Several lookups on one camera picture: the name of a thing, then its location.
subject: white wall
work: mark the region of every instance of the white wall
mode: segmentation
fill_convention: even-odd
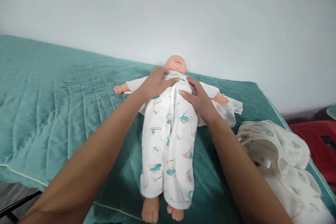
[[[285,116],[336,102],[336,0],[0,0],[0,33],[257,82]]]

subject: baby doll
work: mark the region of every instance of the baby doll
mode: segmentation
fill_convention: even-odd
[[[187,81],[186,64],[182,57],[171,56],[164,68],[170,74],[165,80],[180,80],[144,105],[142,130],[142,167],[140,191],[145,197],[144,215],[158,216],[158,197],[163,193],[172,216],[183,218],[183,210],[191,206],[194,193],[193,149],[198,117],[191,103],[180,95],[181,90],[193,93]],[[117,94],[136,90],[147,77],[115,86]],[[202,83],[209,97],[222,104],[223,95]]]

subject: green mattress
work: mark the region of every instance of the green mattress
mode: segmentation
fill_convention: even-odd
[[[71,155],[123,102],[113,87],[147,76],[152,65],[72,48],[0,36],[0,180],[44,190]],[[272,120],[289,129],[271,101],[253,82],[188,73],[244,103],[243,121]],[[138,114],[116,164],[85,223],[141,223],[143,198],[141,131]],[[336,199],[312,161],[307,170],[322,189],[336,217]],[[207,127],[197,130],[194,149],[195,193],[185,223],[240,223]],[[159,223],[175,223],[160,198]]]

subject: doll hand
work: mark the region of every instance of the doll hand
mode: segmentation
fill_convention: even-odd
[[[115,86],[114,91],[117,93],[117,95],[123,93],[123,90],[121,89],[121,86]]]
[[[224,103],[224,104],[229,103],[228,98],[225,97],[224,94],[220,94],[220,95],[218,96],[218,100],[216,100],[216,101],[219,102],[219,103]]]

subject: red stool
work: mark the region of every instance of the red stool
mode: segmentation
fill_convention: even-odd
[[[330,186],[336,188],[336,122],[304,122],[289,127],[307,143],[316,167]]]

